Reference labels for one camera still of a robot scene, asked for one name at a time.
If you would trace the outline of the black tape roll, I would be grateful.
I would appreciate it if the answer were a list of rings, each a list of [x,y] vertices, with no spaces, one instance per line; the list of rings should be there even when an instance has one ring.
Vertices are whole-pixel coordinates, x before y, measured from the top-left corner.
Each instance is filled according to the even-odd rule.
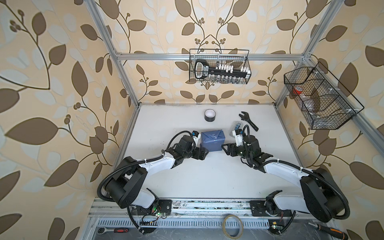
[[[216,119],[216,112],[212,109],[207,109],[204,112],[204,118],[207,122],[213,122]]]

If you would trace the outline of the black adjustable wrench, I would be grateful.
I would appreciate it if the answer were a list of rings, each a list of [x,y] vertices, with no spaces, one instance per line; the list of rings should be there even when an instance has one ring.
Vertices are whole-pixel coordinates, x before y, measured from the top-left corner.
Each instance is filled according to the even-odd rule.
[[[239,114],[239,116],[242,121],[246,121],[256,132],[259,131],[259,128],[250,119],[249,113],[242,111],[241,114]]]

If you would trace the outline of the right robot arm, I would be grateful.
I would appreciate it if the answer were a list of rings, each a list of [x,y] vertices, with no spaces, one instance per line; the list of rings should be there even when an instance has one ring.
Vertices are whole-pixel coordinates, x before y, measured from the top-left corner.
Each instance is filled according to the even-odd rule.
[[[238,137],[236,143],[224,144],[222,149],[228,156],[240,157],[251,169],[275,175],[300,189],[297,193],[282,190],[270,193],[263,204],[255,205],[259,213],[275,217],[285,211],[292,211],[293,216],[300,212],[323,223],[349,218],[349,202],[327,171],[306,169],[275,158],[261,150],[253,135]]]

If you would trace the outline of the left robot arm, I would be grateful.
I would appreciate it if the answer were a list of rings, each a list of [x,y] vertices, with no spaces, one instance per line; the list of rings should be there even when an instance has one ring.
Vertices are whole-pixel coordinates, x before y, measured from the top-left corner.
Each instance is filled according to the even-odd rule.
[[[173,169],[185,159],[204,160],[209,151],[198,147],[200,137],[197,131],[181,131],[170,140],[166,149],[157,157],[142,160],[125,157],[117,169],[100,182],[97,188],[98,197],[107,202],[117,203],[121,209],[127,209],[129,218],[137,230],[143,235],[150,233],[134,220],[130,206],[142,207],[150,211],[149,215],[156,215],[160,209],[159,198],[153,191],[142,189],[146,178]]]

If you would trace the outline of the red object in basket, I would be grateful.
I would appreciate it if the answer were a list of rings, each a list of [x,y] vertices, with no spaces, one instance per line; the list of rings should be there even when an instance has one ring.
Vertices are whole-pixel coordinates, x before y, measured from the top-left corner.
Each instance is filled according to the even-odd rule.
[[[294,96],[299,96],[299,95],[302,94],[303,90],[304,89],[302,87],[300,87],[300,86],[294,86],[292,93],[293,93]]]

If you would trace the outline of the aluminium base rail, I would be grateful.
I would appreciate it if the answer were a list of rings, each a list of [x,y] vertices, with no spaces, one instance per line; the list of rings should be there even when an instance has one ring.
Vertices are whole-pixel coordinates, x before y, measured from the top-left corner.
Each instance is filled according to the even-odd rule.
[[[204,218],[214,219],[227,215],[235,215],[242,219],[260,218],[260,219],[289,219],[292,216],[291,211],[279,211],[277,214],[267,214],[264,209],[265,199],[197,199],[197,198],[160,198],[159,208],[162,213],[168,215],[167,219],[173,218]],[[127,218],[127,209],[121,209],[114,202],[106,202],[95,198],[88,217],[107,217],[107,218]],[[295,214],[295,220],[314,220],[310,214],[304,214],[299,211]]]

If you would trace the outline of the white tape dispenser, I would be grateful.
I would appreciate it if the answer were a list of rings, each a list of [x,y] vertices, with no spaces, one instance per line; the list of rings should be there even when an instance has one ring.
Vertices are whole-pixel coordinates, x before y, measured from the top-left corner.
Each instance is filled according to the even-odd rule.
[[[235,123],[233,124],[232,129],[231,129],[231,133],[233,133],[233,132],[236,131],[236,130],[241,130],[242,127],[243,127],[243,123],[242,123],[242,122],[239,122],[239,121],[235,122]]]

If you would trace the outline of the socket set holder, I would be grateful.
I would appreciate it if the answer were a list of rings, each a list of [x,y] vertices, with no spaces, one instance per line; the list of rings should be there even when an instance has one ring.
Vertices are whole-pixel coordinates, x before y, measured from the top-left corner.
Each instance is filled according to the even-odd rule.
[[[196,79],[210,81],[247,81],[252,75],[248,67],[236,69],[233,65],[224,65],[220,62],[212,67],[206,60],[197,60],[192,72]]]

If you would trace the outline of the red handled ratchet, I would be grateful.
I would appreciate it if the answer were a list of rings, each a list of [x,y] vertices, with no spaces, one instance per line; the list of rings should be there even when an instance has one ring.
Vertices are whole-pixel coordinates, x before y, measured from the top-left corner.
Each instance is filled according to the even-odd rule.
[[[97,229],[97,234],[98,235],[103,235],[103,234],[106,234],[106,233],[118,233],[118,234],[122,234],[122,233],[127,233],[129,231],[128,228],[107,228],[107,227],[99,227]]]

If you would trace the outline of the orange handled screwdriver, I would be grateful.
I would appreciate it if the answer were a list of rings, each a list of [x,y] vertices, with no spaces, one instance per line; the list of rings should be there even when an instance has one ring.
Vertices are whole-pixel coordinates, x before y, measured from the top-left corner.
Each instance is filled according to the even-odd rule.
[[[337,230],[334,228],[329,228],[329,227],[322,226],[322,225],[315,224],[315,223],[308,223],[308,225],[314,227],[316,230],[327,233],[336,239],[339,239],[339,240],[348,240],[349,239],[348,235],[346,233],[340,231],[340,230]]]

